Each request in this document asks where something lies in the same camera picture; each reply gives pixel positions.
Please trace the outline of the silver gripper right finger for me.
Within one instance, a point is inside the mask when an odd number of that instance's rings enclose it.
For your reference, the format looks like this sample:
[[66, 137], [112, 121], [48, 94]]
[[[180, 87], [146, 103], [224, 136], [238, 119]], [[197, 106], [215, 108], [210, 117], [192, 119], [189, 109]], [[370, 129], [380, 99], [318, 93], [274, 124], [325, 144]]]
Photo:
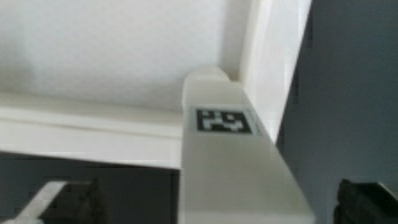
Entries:
[[380, 183], [341, 180], [334, 224], [398, 224], [398, 197]]

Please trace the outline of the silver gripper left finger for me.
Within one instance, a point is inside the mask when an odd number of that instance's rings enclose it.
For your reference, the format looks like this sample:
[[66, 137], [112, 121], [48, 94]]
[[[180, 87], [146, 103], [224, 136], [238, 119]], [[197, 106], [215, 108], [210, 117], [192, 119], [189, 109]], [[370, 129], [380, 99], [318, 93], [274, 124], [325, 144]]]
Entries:
[[11, 224], [109, 224], [98, 180], [50, 181]]

